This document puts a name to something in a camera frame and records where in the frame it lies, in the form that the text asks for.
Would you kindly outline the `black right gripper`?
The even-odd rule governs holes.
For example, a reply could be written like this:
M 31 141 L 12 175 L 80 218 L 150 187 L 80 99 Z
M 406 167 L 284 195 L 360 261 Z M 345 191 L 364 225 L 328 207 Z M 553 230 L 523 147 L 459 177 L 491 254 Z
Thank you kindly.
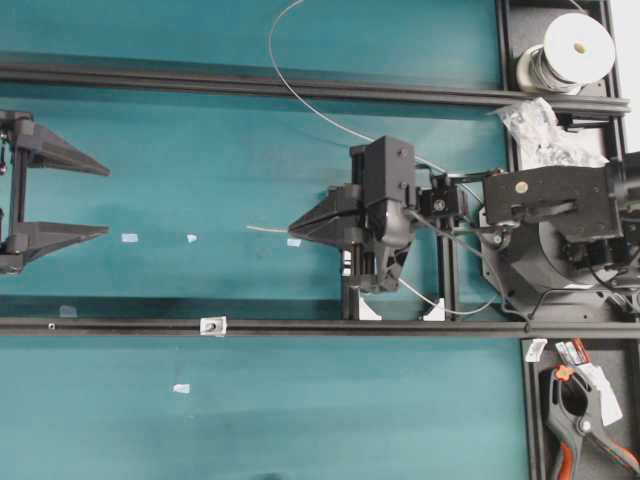
M 289 225 L 293 237 L 360 248 L 360 289 L 395 292 L 415 238 L 405 212 L 416 205 L 414 147 L 391 136 L 350 150 L 353 178 Z

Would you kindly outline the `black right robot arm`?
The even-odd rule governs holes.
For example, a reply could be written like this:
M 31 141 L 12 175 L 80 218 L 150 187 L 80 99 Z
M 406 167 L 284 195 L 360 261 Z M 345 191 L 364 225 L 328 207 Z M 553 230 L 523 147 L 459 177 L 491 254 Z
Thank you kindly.
M 347 254 L 343 314 L 356 295 L 394 292 L 419 229 L 467 236 L 501 309 L 526 320 L 605 304 L 639 310 L 639 158 L 600 167 L 440 174 L 416 182 L 411 144 L 391 136 L 350 149 L 351 179 L 288 228 Z

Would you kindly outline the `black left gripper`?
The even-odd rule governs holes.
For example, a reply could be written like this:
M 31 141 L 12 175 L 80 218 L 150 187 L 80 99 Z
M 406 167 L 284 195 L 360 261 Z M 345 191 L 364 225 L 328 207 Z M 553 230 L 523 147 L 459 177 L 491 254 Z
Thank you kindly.
M 11 154 L 8 228 L 1 242 L 1 273 L 18 274 L 28 262 L 108 233 L 106 226 L 26 222 L 27 168 L 49 168 L 109 176 L 110 170 L 48 128 L 29 113 L 1 111 L 1 145 Z

